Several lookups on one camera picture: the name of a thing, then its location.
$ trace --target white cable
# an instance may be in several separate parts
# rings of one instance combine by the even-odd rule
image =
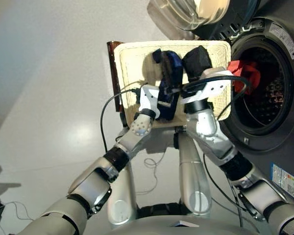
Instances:
[[[145,165],[145,167],[147,167],[147,168],[149,168],[149,169],[153,169],[153,177],[155,178],[156,183],[155,183],[155,185],[154,185],[151,189],[149,189],[149,190],[138,191],[138,192],[136,192],[136,195],[137,195],[137,196],[146,195],[146,194],[152,192],[152,191],[157,187],[157,185],[158,185],[158,177],[157,177],[157,175],[156,175],[156,172],[157,172],[157,166],[161,163],[163,157],[165,156],[165,153],[166,153],[166,151],[167,151],[167,148],[168,148],[168,146],[166,147],[165,151],[163,152],[162,157],[160,158],[160,160],[159,160],[158,162],[156,162],[156,161],[155,161],[154,159],[152,159],[152,158],[145,158],[145,159],[144,159],[144,165]]]

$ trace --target wire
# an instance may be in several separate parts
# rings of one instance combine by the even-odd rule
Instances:
[[[215,77],[209,77],[204,78],[195,82],[190,82],[188,84],[185,84],[182,87],[182,91],[187,94],[192,94],[194,92],[197,92],[203,88],[203,85],[208,82],[214,82],[214,81],[221,81],[221,80],[232,80],[232,81],[241,81],[244,83],[245,86],[249,87],[250,82],[244,78],[239,76],[232,76],[232,75],[223,75],[223,76],[215,76]]]
[[[168,148],[168,147],[166,147],[165,151],[163,152],[162,157],[160,158],[160,160],[159,160],[158,162],[156,162],[156,161],[155,161],[154,159],[152,159],[152,158],[146,158],[146,159],[144,160],[144,165],[145,165],[147,168],[149,168],[149,169],[153,169],[153,177],[155,178],[156,183],[155,183],[155,185],[154,185],[151,189],[146,190],[146,191],[139,191],[139,192],[136,192],[136,195],[138,195],[138,196],[142,196],[142,195],[149,194],[150,192],[152,192],[152,191],[157,187],[157,185],[158,185],[158,177],[157,177],[157,175],[156,175],[156,172],[157,172],[157,166],[161,163],[162,159],[164,158],[165,153],[166,153],[166,151],[167,151],[167,148]]]
[[[230,185],[230,188],[231,188],[231,191],[232,191],[232,193],[233,193],[233,196],[234,196],[235,202],[236,202],[237,205],[239,205],[240,203],[239,203],[239,200],[238,200],[238,198],[237,198],[237,195],[236,195],[236,192],[235,192],[235,190],[234,190],[234,187],[233,187],[233,185],[231,185],[229,179],[228,179],[228,178],[226,178],[226,179],[227,179],[227,182],[228,182],[229,185]],[[238,214],[239,214],[240,227],[243,228],[244,225],[243,225],[243,219],[242,219],[242,212],[241,212],[241,209],[240,209],[240,208],[237,208],[237,212],[238,212]]]
[[[227,110],[228,107],[230,107],[232,104],[234,104],[234,102],[236,102],[241,96],[243,96],[245,94],[245,91],[247,90],[247,88],[249,87],[249,85],[244,84],[243,89],[241,90],[240,93],[238,93],[236,96],[233,97],[233,99],[225,106],[225,108],[220,112],[220,114],[217,117],[217,120],[219,121],[219,119],[221,118],[222,114],[225,112],[225,110]]]
[[[246,109],[247,109],[247,111],[248,111],[248,113],[249,113],[249,115],[257,122],[257,123],[259,123],[260,125],[262,125],[262,126],[266,126],[265,124],[263,124],[261,121],[259,121],[252,113],[251,113],[251,111],[249,110],[249,108],[247,107],[247,104],[246,104],[246,101],[245,101],[245,98],[243,97],[243,101],[244,101],[244,105],[245,105],[245,107],[246,107]]]
[[[116,97],[122,95],[123,93],[126,93],[126,92],[135,92],[137,89],[134,88],[134,89],[129,89],[129,90],[125,90],[123,92],[120,92],[120,93],[117,93],[116,95],[112,96],[111,98],[108,99],[108,101],[105,103],[102,111],[101,111],[101,115],[100,115],[100,130],[101,130],[101,136],[102,136],[102,141],[103,141],[103,145],[104,145],[104,150],[105,152],[108,152],[108,149],[107,149],[107,143],[106,143],[106,139],[104,137],[104,132],[103,132],[103,127],[102,127],[102,120],[103,120],[103,114],[104,114],[104,111],[107,107],[107,105],[109,104],[109,102],[113,99],[115,99]]]
[[[247,211],[245,208],[241,207],[240,205],[236,204],[234,201],[232,201],[231,198],[228,197],[228,195],[226,195],[226,193],[217,185],[217,183],[214,181],[214,179],[212,178],[212,176],[210,175],[210,172],[208,170],[207,164],[206,164],[206,155],[203,155],[203,160],[204,160],[204,166],[206,169],[206,172],[211,180],[211,182],[215,185],[215,187],[222,193],[222,195],[230,202],[232,203],[234,206],[236,206],[237,208],[240,208],[243,211]]]
[[[227,211],[229,211],[229,212],[231,212],[231,213],[233,213],[233,214],[235,214],[235,215],[237,215],[237,216],[239,215],[239,214],[237,214],[236,212],[232,211],[230,208],[228,208],[228,207],[222,205],[221,203],[219,203],[219,202],[218,202],[216,199],[214,199],[213,197],[211,197],[211,199],[212,199],[217,205],[221,206],[223,209],[225,209],[225,210],[227,210]],[[247,223],[249,223],[249,224],[255,229],[255,231],[256,231],[257,233],[260,233],[259,230],[258,230],[258,228],[256,227],[256,225],[255,225],[252,221],[250,221],[249,219],[247,219],[247,218],[244,217],[244,216],[242,216],[242,218],[243,218],[243,220],[245,220]]]
[[[24,207],[27,218],[20,218],[20,217],[19,217],[17,203],[21,204],[21,205]],[[8,203],[3,203],[3,205],[2,205],[0,208],[5,207],[5,206],[7,206],[7,205],[9,205],[9,204],[13,204],[13,205],[15,206],[16,217],[17,217],[19,220],[31,220],[31,221],[34,221],[34,220],[28,215],[27,208],[26,208],[26,206],[25,206],[22,202],[13,201],[13,202],[8,202]]]

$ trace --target washing machine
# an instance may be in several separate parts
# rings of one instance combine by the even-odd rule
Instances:
[[[162,13],[173,25],[200,39],[228,41],[232,60],[256,62],[260,83],[232,105],[222,130],[294,198],[294,0],[217,1],[214,11],[200,1],[172,2]]]

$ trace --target white basket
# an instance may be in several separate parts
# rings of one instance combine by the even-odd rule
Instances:
[[[231,48],[224,41],[156,41],[142,43],[124,43],[114,50],[115,63],[118,72],[118,79],[121,91],[139,88],[143,84],[159,86],[162,79],[161,66],[155,63],[152,53],[157,49],[172,50],[180,58],[183,58],[187,52],[203,46],[207,49],[212,67],[227,68],[231,60]],[[183,73],[183,84],[188,83],[187,74]],[[224,91],[214,98],[208,99],[213,102],[214,114],[218,116],[231,100],[231,87],[228,86]],[[136,104],[136,95],[128,92],[122,94],[122,102],[125,110],[127,124],[130,126],[134,120],[134,115],[138,112],[139,105]],[[186,124],[186,115],[183,112],[184,107],[179,102],[176,108],[175,116],[171,121],[155,121],[153,128],[174,127]],[[230,114],[230,107],[222,114],[220,120],[226,119]]]

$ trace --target black cable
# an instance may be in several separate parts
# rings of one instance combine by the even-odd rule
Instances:
[[[226,107],[221,111],[221,113],[218,115],[217,120],[219,121],[219,119],[221,118],[222,114],[225,112],[225,110],[232,105],[234,102],[236,102],[241,96],[243,96],[245,94],[245,91],[247,90],[247,88],[249,87],[249,85],[244,84],[243,89],[241,90],[240,93],[238,93],[236,96],[233,97],[233,99],[226,105]]]
[[[103,127],[102,127],[102,120],[103,120],[103,114],[104,114],[104,111],[107,107],[107,105],[109,104],[109,102],[113,99],[115,99],[116,97],[122,95],[123,93],[126,93],[126,92],[135,92],[137,89],[134,88],[134,89],[129,89],[129,90],[126,90],[126,91],[123,91],[123,92],[120,92],[114,96],[112,96],[111,98],[108,99],[108,101],[105,103],[102,111],[101,111],[101,115],[100,115],[100,130],[101,130],[101,136],[102,136],[102,141],[103,141],[103,145],[104,145],[104,150],[105,152],[108,152],[108,148],[107,148],[107,143],[106,143],[106,139],[104,137],[104,132],[103,132]]]
[[[230,185],[230,188],[231,188],[231,191],[232,191],[232,193],[233,193],[233,196],[234,196],[235,202],[236,202],[237,205],[239,205],[239,204],[240,204],[240,203],[239,203],[239,199],[237,198],[237,195],[236,195],[236,192],[235,192],[235,190],[234,190],[234,187],[233,187],[233,185],[230,183],[229,179],[228,179],[228,178],[226,178],[226,179],[227,179],[227,182],[228,182],[229,185]],[[243,225],[243,217],[242,217],[241,209],[240,209],[240,208],[237,208],[237,212],[238,212],[238,215],[239,215],[240,227],[243,228],[244,225]]]
[[[222,193],[222,195],[230,202],[232,203],[234,206],[236,206],[237,208],[240,208],[243,211],[247,211],[247,209],[241,207],[240,205],[236,204],[234,201],[232,201],[231,198],[228,197],[228,195],[226,195],[226,193],[217,185],[217,183],[214,181],[214,179],[212,178],[212,176],[210,175],[210,172],[208,170],[207,164],[206,164],[206,155],[203,155],[203,160],[204,160],[204,166],[206,169],[206,172],[208,174],[208,177],[210,178],[211,182],[215,185],[215,187]]]
[[[216,199],[214,199],[213,197],[211,197],[211,199],[212,199],[217,205],[219,205],[220,207],[222,207],[223,209],[225,209],[225,210],[231,212],[232,214],[235,214],[235,215],[239,216],[239,214],[235,213],[234,211],[232,211],[232,210],[229,209],[228,207],[222,205],[220,202],[218,202],[218,201],[217,201]],[[245,220],[247,223],[249,223],[249,224],[255,229],[255,231],[256,231],[257,233],[260,233],[259,230],[258,230],[258,228],[256,227],[256,225],[255,225],[252,221],[250,221],[249,219],[247,219],[247,218],[244,217],[244,216],[243,216],[242,218],[243,218],[243,220]]]
[[[247,87],[250,86],[250,82],[244,77],[232,76],[232,75],[222,75],[222,76],[204,78],[202,80],[198,80],[195,82],[190,82],[188,84],[185,84],[182,87],[182,91],[187,94],[192,94],[194,92],[197,92],[197,91],[203,89],[202,86],[208,82],[221,81],[221,80],[241,81]]]

